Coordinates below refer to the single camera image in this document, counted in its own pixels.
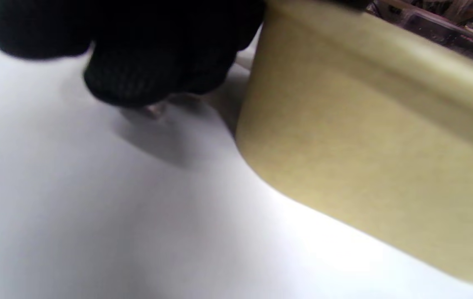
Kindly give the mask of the person's left hand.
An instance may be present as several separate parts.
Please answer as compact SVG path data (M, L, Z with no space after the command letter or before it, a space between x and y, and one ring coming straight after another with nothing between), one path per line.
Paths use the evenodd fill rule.
M90 93L143 108L217 89L265 9L263 0L0 0L0 51L44 61L92 50Z

